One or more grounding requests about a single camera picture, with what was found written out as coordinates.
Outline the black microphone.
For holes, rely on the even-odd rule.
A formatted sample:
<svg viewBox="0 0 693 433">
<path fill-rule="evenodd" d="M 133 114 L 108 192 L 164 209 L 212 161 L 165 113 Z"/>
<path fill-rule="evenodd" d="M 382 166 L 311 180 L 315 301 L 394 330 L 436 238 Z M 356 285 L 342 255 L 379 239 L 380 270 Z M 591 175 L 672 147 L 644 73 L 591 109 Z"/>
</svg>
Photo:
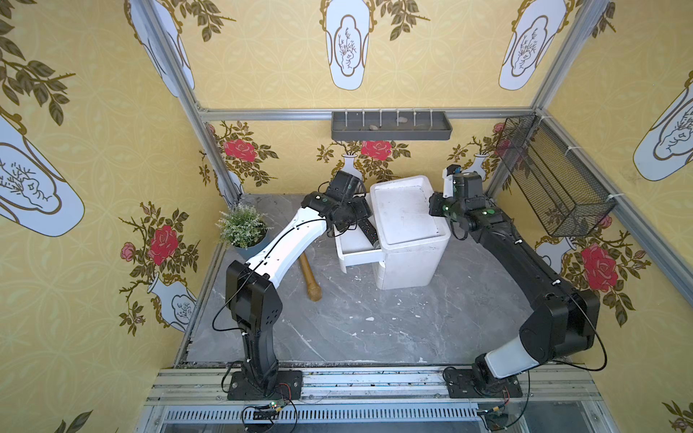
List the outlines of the black microphone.
<svg viewBox="0 0 693 433">
<path fill-rule="evenodd" d="M 373 245 L 373 247 L 379 246 L 379 237 L 375 226 L 371 223 L 368 218 L 359 219 L 357 221 L 358 227 L 361 229 L 365 235 L 368 242 Z"/>
</svg>

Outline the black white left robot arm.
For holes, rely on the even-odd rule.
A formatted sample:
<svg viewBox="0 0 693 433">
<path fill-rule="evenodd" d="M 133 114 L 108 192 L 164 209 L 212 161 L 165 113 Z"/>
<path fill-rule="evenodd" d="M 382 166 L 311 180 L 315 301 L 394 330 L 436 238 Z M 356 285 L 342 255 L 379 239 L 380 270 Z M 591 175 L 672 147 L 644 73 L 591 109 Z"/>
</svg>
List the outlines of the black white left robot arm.
<svg viewBox="0 0 693 433">
<path fill-rule="evenodd" d="M 269 245 L 245 263 L 234 261 L 227 268 L 225 306 L 242 332 L 242 377 L 261 395 L 270 395 L 278 383 L 273 327 L 283 310 L 277 293 L 283 277 L 325 233 L 337 237 L 358 228 L 371 245 L 378 245 L 375 226 L 370 222 L 372 215 L 362 180 L 338 171 L 326 191 L 304 197 L 288 226 Z"/>
</svg>

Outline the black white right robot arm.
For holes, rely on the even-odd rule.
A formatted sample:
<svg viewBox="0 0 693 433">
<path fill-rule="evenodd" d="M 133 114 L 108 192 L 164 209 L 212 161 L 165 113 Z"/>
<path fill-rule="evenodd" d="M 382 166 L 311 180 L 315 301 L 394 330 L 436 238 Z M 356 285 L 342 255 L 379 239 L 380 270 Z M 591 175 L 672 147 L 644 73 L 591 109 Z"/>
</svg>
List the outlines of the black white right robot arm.
<svg viewBox="0 0 693 433">
<path fill-rule="evenodd" d="M 472 366 L 476 389 L 492 393 L 519 373 L 600 344 L 597 296 L 577 290 L 525 243 L 511 218 L 489 202 L 478 173 L 451 164 L 442 178 L 444 190 L 431 196 L 430 215 L 445 218 L 456 239 L 472 238 L 492 254 L 532 307 L 517 337 L 476 358 Z"/>
</svg>

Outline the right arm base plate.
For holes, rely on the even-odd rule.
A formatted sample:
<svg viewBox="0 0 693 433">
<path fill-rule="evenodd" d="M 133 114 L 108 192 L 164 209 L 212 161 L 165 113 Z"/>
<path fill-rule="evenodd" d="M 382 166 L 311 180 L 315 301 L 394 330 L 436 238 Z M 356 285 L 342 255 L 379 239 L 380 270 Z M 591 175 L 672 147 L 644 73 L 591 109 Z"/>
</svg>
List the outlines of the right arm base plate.
<svg viewBox="0 0 693 433">
<path fill-rule="evenodd" d="M 521 384 L 516 376 L 496 379 L 492 375 L 484 375 L 476 368 L 458 369 L 446 367 L 442 379 L 451 399 L 513 399 L 523 397 Z"/>
</svg>

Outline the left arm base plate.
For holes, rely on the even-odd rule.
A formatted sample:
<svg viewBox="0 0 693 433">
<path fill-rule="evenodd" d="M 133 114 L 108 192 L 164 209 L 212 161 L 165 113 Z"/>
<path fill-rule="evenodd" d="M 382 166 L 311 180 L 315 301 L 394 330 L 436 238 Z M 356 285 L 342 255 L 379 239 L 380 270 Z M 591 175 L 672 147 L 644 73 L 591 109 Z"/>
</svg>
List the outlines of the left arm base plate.
<svg viewBox="0 0 693 433">
<path fill-rule="evenodd" d="M 301 398 L 303 372 L 280 370 L 269 381 L 260 382 L 250 373 L 236 372 L 231 376 L 227 399 L 232 402 L 298 400 Z"/>
</svg>

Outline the white top drawer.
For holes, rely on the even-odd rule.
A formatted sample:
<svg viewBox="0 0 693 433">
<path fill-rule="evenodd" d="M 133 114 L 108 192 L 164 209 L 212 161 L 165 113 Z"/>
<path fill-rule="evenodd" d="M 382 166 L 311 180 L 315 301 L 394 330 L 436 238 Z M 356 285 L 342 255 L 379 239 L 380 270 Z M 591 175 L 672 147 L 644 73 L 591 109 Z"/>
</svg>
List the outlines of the white top drawer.
<svg viewBox="0 0 693 433">
<path fill-rule="evenodd" d="M 375 221 L 373 216 L 368 219 L 372 224 Z M 378 247 L 373 247 L 357 223 L 337 234 L 336 247 L 339 266 L 345 274 L 348 272 L 348 267 L 384 261 L 384 252 L 380 244 Z"/>
</svg>

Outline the wooden rolling pin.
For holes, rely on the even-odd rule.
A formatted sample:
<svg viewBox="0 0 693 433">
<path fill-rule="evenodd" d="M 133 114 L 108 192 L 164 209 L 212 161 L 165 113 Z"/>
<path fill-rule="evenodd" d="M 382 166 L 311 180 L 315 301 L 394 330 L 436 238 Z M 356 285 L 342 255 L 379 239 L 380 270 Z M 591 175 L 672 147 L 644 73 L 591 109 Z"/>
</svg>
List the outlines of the wooden rolling pin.
<svg viewBox="0 0 693 433">
<path fill-rule="evenodd" d="M 301 254 L 299 257 L 299 263 L 301 267 L 302 275 L 305 279 L 306 289 L 308 298 L 313 302 L 319 302 L 322 299 L 322 289 L 318 285 L 315 276 L 310 267 L 308 257 L 305 253 Z"/>
</svg>

